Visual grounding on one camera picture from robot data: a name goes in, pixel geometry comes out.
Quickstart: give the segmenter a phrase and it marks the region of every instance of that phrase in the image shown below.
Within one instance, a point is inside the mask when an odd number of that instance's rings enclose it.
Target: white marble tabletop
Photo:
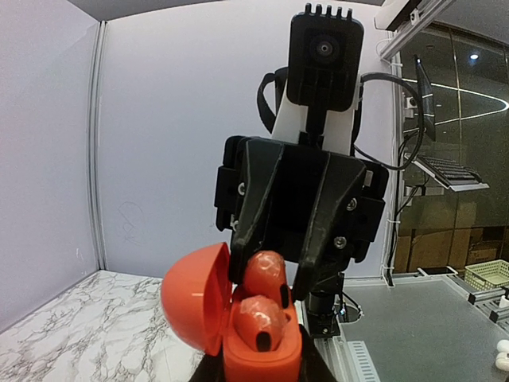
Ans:
[[[187,382],[202,354],[169,328],[160,284],[93,274],[0,334],[0,380]]]

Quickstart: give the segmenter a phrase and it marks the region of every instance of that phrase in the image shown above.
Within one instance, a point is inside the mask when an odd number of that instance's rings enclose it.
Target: orange case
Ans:
[[[227,382],[297,382],[302,339],[295,306],[290,299],[283,310],[288,322],[279,346],[274,351],[255,352],[234,327],[231,312],[249,294],[238,287],[231,298],[229,262],[228,246],[221,243],[175,263],[161,285],[166,319],[177,336],[196,349],[217,356],[223,346]]]

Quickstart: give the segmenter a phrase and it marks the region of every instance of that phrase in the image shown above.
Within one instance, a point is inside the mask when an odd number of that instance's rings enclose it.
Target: orange earbud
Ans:
[[[237,334],[252,350],[261,353],[278,348],[286,316],[275,301],[260,295],[245,298],[233,314]]]
[[[291,294],[286,281],[285,260],[274,251],[258,252],[247,263],[243,287],[250,296],[266,296],[286,309]]]

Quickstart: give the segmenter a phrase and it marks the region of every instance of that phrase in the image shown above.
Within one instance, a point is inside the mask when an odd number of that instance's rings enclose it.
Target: camera lens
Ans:
[[[328,57],[334,52],[334,47],[328,41],[322,41],[317,45],[317,53],[322,57]]]
[[[317,64],[329,65],[340,56],[340,43],[333,35],[320,34],[309,42],[309,53]]]

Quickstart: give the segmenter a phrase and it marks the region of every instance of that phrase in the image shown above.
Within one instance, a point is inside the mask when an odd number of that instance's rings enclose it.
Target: basket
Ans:
[[[488,261],[465,268],[465,282],[476,290],[490,290],[509,285],[509,263],[504,260]]]

